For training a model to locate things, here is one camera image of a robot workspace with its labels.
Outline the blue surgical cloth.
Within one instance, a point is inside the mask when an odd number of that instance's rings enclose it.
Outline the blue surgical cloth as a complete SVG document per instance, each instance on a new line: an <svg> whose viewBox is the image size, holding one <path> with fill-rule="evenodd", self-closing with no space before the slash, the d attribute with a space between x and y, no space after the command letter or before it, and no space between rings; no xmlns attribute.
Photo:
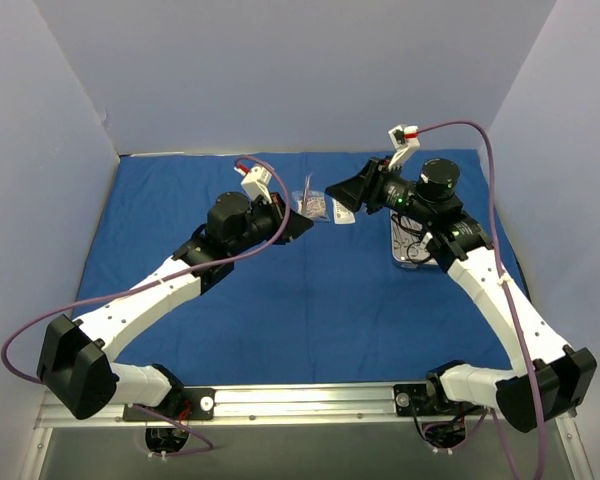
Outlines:
<svg viewBox="0 0 600 480"><path fill-rule="evenodd" d="M146 278L240 180L231 157L126 157L79 294ZM159 363L188 385L420 380L446 362L505 369L507 355L467 295L437 269L404 269L387 211L320 221L298 240L239 262L119 355Z"/></svg>

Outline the steel tweezers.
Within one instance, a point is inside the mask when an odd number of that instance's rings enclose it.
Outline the steel tweezers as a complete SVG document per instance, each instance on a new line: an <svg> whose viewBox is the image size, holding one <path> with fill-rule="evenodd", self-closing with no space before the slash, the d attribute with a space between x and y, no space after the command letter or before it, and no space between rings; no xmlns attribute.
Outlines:
<svg viewBox="0 0 600 480"><path fill-rule="evenodd" d="M305 177L304 187L303 187L303 192L302 192L301 213L307 218L312 218L314 216L313 196L311 194L311 178L312 178L311 173L309 173Z"/></svg>

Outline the white sterile packet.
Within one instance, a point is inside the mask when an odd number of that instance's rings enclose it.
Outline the white sterile packet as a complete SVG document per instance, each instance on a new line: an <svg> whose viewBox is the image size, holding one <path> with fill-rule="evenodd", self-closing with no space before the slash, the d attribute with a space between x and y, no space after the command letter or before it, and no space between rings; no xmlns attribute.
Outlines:
<svg viewBox="0 0 600 480"><path fill-rule="evenodd" d="M332 200L334 223L336 225L352 225L356 222L355 214L336 199Z"/></svg>

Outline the purple printed clear pouch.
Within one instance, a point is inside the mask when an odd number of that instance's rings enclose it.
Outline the purple printed clear pouch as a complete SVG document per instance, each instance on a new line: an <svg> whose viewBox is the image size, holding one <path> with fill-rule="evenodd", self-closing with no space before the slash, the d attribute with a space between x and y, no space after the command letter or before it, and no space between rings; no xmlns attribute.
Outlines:
<svg viewBox="0 0 600 480"><path fill-rule="evenodd" d="M308 192L294 191L292 199L295 211L314 222L329 222L325 195L322 192L309 190Z"/></svg>

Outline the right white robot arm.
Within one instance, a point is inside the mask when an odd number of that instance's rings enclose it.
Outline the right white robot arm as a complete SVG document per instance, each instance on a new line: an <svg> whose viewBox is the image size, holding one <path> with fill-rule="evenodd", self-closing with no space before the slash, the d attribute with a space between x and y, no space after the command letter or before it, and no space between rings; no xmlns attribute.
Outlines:
<svg viewBox="0 0 600 480"><path fill-rule="evenodd" d="M470 297L505 350L506 370L451 361L430 371L427 406L439 413L459 403L493 408L527 433L582 403L597 361L556 333L511 278L496 257L494 238L456 195L459 177L458 166L443 158L426 161L415 181L390 169L388 160L372 158L326 193L351 212L387 208L420 224L426 251Z"/></svg>

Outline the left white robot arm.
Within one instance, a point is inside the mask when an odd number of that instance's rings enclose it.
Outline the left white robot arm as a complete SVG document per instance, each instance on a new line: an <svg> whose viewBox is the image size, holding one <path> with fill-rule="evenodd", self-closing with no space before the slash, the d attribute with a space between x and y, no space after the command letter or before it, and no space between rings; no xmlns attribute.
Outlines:
<svg viewBox="0 0 600 480"><path fill-rule="evenodd" d="M184 407L184 385L160 364L117 363L124 348L176 307L214 287L247 250L287 244L313 227L288 210L277 193L249 199L220 195L207 220L158 269L125 294L71 320L60 315L46 328L37 367L39 380L78 420L109 404L138 404L159 419Z"/></svg>

